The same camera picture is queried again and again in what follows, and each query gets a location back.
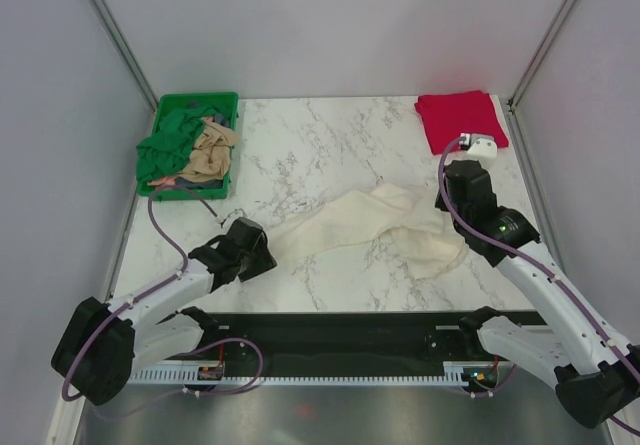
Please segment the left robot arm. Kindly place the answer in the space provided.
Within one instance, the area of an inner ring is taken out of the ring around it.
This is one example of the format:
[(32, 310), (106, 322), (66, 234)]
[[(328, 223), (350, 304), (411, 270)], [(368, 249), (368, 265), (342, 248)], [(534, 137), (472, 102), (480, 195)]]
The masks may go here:
[(266, 231), (244, 217), (180, 256), (180, 264), (156, 283), (108, 302), (89, 297), (76, 306), (51, 359), (63, 378), (65, 401), (84, 397), (103, 405), (134, 373), (166, 358), (189, 352), (211, 357), (220, 336), (193, 301), (277, 265)]

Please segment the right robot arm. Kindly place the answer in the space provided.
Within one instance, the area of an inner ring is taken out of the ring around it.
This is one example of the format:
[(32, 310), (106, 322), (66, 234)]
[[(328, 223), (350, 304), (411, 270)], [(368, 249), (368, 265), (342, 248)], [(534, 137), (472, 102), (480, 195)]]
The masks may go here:
[(530, 332), (484, 307), (458, 333), (467, 357), (487, 352), (512, 362), (555, 393), (565, 411), (593, 429), (616, 420), (639, 397), (639, 348), (599, 314), (518, 211), (497, 203), (491, 177), (476, 160), (438, 166), (438, 209), (470, 249), (515, 285), (551, 329)]

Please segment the green plastic bin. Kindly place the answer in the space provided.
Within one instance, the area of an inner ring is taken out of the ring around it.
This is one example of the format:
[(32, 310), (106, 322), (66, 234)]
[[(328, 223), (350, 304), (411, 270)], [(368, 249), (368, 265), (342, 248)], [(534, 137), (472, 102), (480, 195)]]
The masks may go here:
[[(238, 102), (238, 94), (235, 92), (165, 95), (160, 99), (150, 135), (157, 128), (160, 120), (172, 110), (201, 106), (209, 107), (211, 112), (210, 115), (203, 118), (204, 123), (205, 121), (217, 122), (239, 135), (236, 126)], [(146, 197), (156, 191), (159, 200), (192, 200), (196, 196), (206, 200), (220, 200), (228, 195), (230, 168), (223, 180), (210, 180), (200, 183), (179, 177), (179, 172), (147, 183), (136, 180), (136, 191), (140, 196)]]

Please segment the cream t shirt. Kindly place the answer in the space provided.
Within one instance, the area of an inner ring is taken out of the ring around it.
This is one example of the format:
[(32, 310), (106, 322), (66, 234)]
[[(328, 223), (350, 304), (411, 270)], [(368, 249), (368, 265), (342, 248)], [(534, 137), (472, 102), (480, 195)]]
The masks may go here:
[(293, 262), (387, 237), (414, 278), (433, 278), (458, 266), (468, 250), (435, 207), (436, 195), (433, 187), (389, 183), (351, 190), (268, 230), (269, 248), (276, 260)]

